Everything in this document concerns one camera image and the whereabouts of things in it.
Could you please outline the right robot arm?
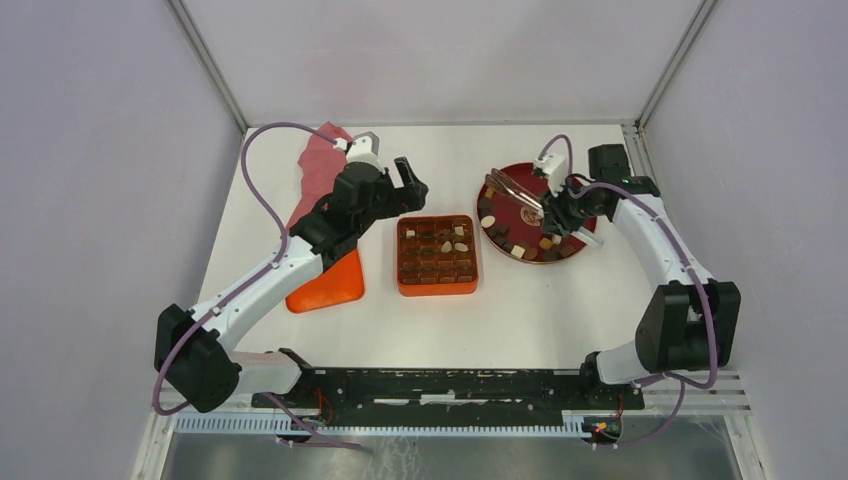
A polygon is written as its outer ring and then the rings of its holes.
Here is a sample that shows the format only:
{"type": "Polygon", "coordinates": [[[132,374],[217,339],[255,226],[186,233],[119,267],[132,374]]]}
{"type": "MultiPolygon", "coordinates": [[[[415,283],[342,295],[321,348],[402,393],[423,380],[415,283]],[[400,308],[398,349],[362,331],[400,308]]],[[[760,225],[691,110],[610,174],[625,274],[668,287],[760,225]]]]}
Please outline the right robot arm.
{"type": "Polygon", "coordinates": [[[588,151],[589,173],[573,156],[543,147],[533,172],[543,178],[542,229],[576,234],[590,218],[606,218],[627,241],[653,294],[632,341],[591,355],[595,370],[577,382],[580,400],[602,408],[619,384],[648,386],[663,378],[709,389],[730,357],[741,305],[735,283],[719,281],[692,254],[672,224],[655,182],[632,173],[622,144],[588,151]]]}

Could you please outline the silver white-handled tongs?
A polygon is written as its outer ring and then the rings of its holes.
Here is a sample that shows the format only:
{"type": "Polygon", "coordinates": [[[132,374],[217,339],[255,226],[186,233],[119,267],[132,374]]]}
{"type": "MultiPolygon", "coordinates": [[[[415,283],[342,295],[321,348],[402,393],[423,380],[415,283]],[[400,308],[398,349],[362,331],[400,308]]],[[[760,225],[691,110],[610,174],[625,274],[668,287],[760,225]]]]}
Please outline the silver white-handled tongs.
{"type": "MultiPolygon", "coordinates": [[[[485,184],[496,193],[510,198],[523,207],[528,207],[533,213],[541,217],[544,216],[541,200],[503,171],[492,168],[485,175],[485,184]]],[[[592,231],[585,227],[580,227],[571,232],[570,236],[594,248],[601,248],[604,244],[602,239],[596,237],[592,231]]]]}

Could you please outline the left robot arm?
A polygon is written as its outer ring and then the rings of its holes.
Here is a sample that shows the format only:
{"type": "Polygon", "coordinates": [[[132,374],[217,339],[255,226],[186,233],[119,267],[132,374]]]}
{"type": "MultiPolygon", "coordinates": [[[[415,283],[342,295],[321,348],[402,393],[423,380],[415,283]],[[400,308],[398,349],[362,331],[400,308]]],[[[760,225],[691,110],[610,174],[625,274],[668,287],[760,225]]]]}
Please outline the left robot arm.
{"type": "Polygon", "coordinates": [[[356,249],[378,220],[421,210],[427,185],[409,161],[394,165],[402,180],[374,164],[350,161],[335,177],[333,189],[290,229],[281,244],[259,265],[215,297],[182,309],[165,308],[157,321],[153,404],[164,384],[173,387],[196,411],[207,413],[232,395],[274,393],[290,407],[306,405],[314,381],[281,350],[239,352],[241,339],[259,320],[295,290],[318,278],[356,249]]]}

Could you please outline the orange chocolate box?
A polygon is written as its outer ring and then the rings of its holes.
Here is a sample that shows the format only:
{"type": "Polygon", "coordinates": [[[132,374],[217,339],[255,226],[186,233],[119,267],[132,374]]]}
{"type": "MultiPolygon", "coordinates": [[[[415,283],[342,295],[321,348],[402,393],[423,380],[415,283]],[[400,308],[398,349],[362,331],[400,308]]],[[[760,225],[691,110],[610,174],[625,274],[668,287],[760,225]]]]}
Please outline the orange chocolate box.
{"type": "Polygon", "coordinates": [[[396,225],[396,283],[404,297],[470,295],[480,278],[474,222],[467,215],[406,216],[396,225]],[[456,235],[455,226],[464,228],[456,235]],[[407,238],[406,231],[416,236],[407,238]],[[453,249],[442,253],[445,242],[453,249]],[[454,244],[469,247],[458,252],[454,244]]]}

